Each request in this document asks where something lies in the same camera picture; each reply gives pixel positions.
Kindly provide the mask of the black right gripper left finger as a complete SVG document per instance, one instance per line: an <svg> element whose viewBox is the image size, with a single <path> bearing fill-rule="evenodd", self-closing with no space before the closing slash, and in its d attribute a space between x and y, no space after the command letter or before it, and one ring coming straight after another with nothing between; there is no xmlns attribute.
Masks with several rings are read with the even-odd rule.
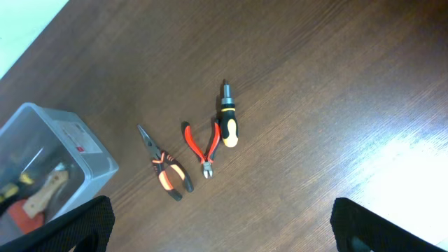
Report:
<svg viewBox="0 0 448 252"><path fill-rule="evenodd" d="M1 246L1 252L105 252L115 215L98 196L42 227Z"/></svg>

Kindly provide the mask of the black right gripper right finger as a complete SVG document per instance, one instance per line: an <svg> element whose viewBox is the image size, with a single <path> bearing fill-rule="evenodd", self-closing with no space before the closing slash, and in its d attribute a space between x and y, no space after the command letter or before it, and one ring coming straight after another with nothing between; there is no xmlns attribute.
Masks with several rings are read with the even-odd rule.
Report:
<svg viewBox="0 0 448 252"><path fill-rule="evenodd" d="M330 224L339 252L444 252L345 197L334 201Z"/></svg>

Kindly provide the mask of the orange scraper wooden handle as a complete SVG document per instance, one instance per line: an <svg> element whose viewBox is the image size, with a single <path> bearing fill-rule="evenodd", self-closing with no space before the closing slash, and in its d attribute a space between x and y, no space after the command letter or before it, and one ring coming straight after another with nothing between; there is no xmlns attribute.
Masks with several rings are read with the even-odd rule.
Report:
<svg viewBox="0 0 448 252"><path fill-rule="evenodd" d="M28 234L44 225L44 211L53 195L69 180L67 170L53 171L48 181L35 194L21 199L7 209L7 217L20 231Z"/></svg>

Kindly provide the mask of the clear plastic container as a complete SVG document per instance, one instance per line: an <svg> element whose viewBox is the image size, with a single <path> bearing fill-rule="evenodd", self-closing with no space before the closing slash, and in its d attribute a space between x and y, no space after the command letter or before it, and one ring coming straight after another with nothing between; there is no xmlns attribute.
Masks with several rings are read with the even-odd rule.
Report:
<svg viewBox="0 0 448 252"><path fill-rule="evenodd" d="M88 126L75 114L24 103L1 127L1 188L28 173L35 194L54 171L67 170L69 180L44 211L44 225L98 197L118 171L118 164ZM24 234L1 215L1 246Z"/></svg>

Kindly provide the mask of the orange black needle-nose pliers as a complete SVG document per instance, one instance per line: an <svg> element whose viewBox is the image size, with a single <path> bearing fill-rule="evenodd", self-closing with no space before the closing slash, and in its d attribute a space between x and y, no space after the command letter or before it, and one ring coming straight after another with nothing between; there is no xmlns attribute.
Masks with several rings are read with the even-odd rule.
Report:
<svg viewBox="0 0 448 252"><path fill-rule="evenodd" d="M175 189L169 180L165 165L179 175L183 182L183 187L188 193L191 193L194 190L194 185L189 173L174 156L170 155L166 150L161 149L140 124L137 125L137 129L143 139L145 147L151 155L151 166L153 167L160 184L169 196L177 202L181 201L183 196Z"/></svg>

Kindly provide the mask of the red diagonal cutters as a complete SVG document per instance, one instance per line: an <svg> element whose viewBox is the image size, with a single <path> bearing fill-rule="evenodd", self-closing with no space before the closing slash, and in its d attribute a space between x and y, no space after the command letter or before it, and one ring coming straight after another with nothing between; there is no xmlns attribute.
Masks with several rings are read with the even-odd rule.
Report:
<svg viewBox="0 0 448 252"><path fill-rule="evenodd" d="M203 151L195 142L192 134L192 129L189 122L182 122L182 134L185 142L189 148L196 154L201 166L202 173L206 179L211 179L213 176L212 164L214 163L214 158L216 151L218 149L219 143L221 141L221 130L219 125L219 120L215 119L212 123L212 135L210 138L210 143L206 150Z"/></svg>

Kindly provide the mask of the yellow black stubby screwdriver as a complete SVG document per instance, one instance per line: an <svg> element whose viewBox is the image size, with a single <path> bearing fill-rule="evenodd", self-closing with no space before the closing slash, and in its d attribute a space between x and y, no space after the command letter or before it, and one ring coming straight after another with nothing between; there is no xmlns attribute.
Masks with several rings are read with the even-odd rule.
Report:
<svg viewBox="0 0 448 252"><path fill-rule="evenodd" d="M239 128L236 118L235 101L232 98L230 84L227 80L223 81L220 115L220 131L223 143L228 148L233 148L239 140Z"/></svg>

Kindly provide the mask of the metal file yellow black handle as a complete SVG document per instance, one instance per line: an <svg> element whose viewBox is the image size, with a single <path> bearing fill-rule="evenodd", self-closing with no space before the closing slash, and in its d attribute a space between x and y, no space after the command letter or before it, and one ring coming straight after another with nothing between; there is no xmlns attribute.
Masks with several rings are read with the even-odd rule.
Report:
<svg viewBox="0 0 448 252"><path fill-rule="evenodd" d="M21 173L14 183L8 183L1 188L1 215L14 204L23 198L26 189L30 189L35 184L35 180L28 173Z"/></svg>

